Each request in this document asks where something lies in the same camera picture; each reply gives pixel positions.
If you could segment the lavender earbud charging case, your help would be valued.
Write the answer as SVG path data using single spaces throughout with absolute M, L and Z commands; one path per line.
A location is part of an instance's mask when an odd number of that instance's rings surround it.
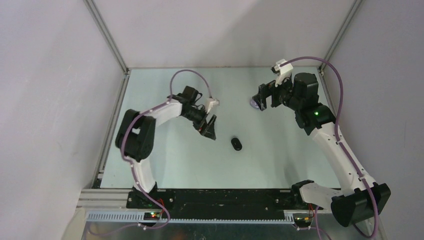
M 259 109 L 260 109 L 259 105 L 255 102 L 255 100 L 254 100 L 254 99 L 251 99 L 251 100 L 249 101 L 249 104 L 250 104 L 250 106 L 251 106 L 252 108 L 254 108 L 254 109 L 256 109 L 256 110 L 259 110 Z

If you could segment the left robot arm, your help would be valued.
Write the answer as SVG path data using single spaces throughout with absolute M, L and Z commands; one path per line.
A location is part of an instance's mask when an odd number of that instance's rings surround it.
M 220 102 L 208 97 L 205 104 L 197 105 L 202 94 L 186 86 L 182 93 L 171 94 L 167 101 L 144 112 L 129 109 L 125 112 L 115 138 L 115 146 L 123 160 L 130 164 L 134 188 L 140 191 L 138 201 L 145 208 L 153 208 L 158 194 L 152 191 L 157 182 L 153 176 L 149 156 L 154 148 L 156 128 L 183 117 L 192 122 L 194 129 L 203 137 L 216 140 L 216 115 L 210 114 Z

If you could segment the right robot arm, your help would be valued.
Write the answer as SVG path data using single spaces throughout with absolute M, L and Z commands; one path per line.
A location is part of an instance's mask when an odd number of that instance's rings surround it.
M 336 126 L 330 108 L 319 102 L 319 83 L 312 73 L 300 72 L 258 86 L 252 100 L 261 111 L 284 105 L 295 113 L 297 125 L 319 146 L 339 182 L 340 189 L 324 187 L 312 180 L 292 185 L 291 204 L 304 209 L 309 204 L 330 210 L 343 227 L 380 215 L 391 190 L 378 184 L 360 164 Z

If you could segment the black earbud charging case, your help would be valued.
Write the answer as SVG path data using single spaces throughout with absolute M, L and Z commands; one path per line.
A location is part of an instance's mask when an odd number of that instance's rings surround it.
M 233 147 L 233 149 L 234 149 L 235 151 L 240 151 L 240 150 L 242 150 L 243 145 L 242 145 L 241 141 L 239 140 L 239 138 L 237 138 L 237 137 L 233 137 L 233 138 L 230 140 L 230 142 L 231 142 L 231 145 L 232 145 L 232 147 Z

